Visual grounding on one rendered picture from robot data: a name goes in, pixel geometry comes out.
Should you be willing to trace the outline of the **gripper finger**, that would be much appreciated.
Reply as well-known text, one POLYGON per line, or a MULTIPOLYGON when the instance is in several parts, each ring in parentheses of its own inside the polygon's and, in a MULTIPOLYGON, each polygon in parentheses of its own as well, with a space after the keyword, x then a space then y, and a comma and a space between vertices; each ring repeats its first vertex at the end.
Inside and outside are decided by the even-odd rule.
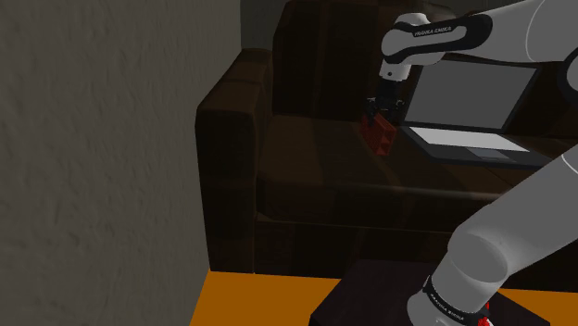
POLYGON ((374 124, 375 116, 379 113, 379 108, 376 105, 375 99, 367 99, 365 104, 365 117, 367 124, 371 127, 374 124))
POLYGON ((403 116, 404 107, 405 107, 405 102, 403 100, 396 100, 396 102, 389 109, 389 121, 393 125, 399 124, 399 121, 403 116))

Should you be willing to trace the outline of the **red box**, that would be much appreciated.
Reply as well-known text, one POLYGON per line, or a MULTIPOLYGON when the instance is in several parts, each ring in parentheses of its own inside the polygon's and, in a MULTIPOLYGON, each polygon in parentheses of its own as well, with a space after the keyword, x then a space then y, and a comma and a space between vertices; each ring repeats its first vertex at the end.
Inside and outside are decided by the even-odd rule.
POLYGON ((380 114, 372 119, 368 115, 363 115, 360 133, 375 155, 387 156, 396 137, 396 127, 380 114))

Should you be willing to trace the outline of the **open grey laptop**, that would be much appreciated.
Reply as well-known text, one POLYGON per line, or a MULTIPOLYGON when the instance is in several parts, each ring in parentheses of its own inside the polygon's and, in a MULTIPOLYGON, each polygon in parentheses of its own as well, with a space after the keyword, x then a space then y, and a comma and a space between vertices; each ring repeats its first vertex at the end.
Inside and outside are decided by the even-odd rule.
POLYGON ((540 169, 551 161, 505 135, 540 74, 535 64, 443 59, 422 68, 400 130, 449 164, 540 169))

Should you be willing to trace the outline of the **dark brown sofa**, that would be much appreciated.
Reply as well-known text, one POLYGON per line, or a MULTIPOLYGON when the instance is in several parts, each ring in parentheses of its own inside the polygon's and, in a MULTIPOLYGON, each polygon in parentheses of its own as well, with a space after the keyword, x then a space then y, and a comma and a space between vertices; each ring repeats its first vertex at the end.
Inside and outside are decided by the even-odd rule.
MULTIPOLYGON (((536 169, 449 164, 400 130, 387 156, 360 133, 377 83, 378 39, 427 0, 289 0, 271 50, 246 49, 197 109, 209 265, 339 278, 360 259, 439 261, 455 228, 536 169)), ((578 112, 540 74, 505 135, 550 159, 578 144, 578 112)))

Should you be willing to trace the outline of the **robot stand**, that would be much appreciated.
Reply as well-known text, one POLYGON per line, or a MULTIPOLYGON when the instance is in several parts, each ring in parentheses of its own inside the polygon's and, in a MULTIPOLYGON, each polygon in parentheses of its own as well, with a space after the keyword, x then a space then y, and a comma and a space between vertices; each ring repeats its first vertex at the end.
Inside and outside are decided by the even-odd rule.
POLYGON ((310 315, 308 326, 412 326, 408 299, 434 264, 357 261, 310 315))

